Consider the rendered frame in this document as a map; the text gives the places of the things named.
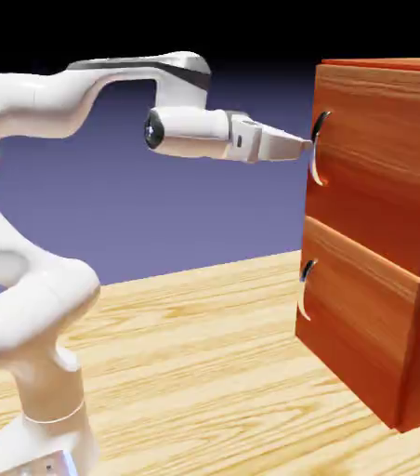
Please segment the long curved metal handle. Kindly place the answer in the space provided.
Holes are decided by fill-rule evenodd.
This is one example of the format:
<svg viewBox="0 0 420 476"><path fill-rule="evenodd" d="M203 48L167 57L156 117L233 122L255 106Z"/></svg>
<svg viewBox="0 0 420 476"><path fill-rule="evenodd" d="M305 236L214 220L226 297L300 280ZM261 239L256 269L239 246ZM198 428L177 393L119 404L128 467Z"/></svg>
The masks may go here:
<svg viewBox="0 0 420 476"><path fill-rule="evenodd" d="M315 121L313 128L311 130L311 142L312 142L312 157L309 163L309 171L310 175L312 176L313 180L315 183L319 186L324 186L325 182L321 178L319 171L318 171L318 166L317 166L317 151L318 151L318 141L319 141L319 136L321 133L322 125L324 121L331 115L332 113L330 111L323 111L320 113L318 116L317 120Z"/></svg>

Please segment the large reddish wooden door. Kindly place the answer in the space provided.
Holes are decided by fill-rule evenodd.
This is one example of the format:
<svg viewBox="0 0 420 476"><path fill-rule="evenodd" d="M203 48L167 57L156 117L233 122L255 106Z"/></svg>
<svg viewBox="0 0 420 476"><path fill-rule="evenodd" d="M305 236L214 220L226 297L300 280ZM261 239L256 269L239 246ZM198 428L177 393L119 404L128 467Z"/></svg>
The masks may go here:
<svg viewBox="0 0 420 476"><path fill-rule="evenodd" d="M306 213L420 276L420 59L326 59Z"/></svg>

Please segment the small reddish wooden door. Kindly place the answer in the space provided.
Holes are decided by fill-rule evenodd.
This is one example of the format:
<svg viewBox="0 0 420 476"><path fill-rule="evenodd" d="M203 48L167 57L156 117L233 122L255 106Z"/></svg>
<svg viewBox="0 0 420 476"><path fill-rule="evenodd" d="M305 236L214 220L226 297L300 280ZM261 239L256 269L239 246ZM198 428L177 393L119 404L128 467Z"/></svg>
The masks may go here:
<svg viewBox="0 0 420 476"><path fill-rule="evenodd" d="M400 418L420 277L307 217L298 338L384 423Z"/></svg>

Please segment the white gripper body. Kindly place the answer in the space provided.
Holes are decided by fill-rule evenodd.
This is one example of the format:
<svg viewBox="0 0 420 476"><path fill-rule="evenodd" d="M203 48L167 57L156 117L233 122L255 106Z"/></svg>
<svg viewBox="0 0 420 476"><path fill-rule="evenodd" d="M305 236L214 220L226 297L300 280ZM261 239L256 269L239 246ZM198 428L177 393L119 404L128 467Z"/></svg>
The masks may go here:
<svg viewBox="0 0 420 476"><path fill-rule="evenodd" d="M284 130L258 124L261 138L257 150L258 162L283 162L298 160L312 148L310 139L300 138Z"/></svg>

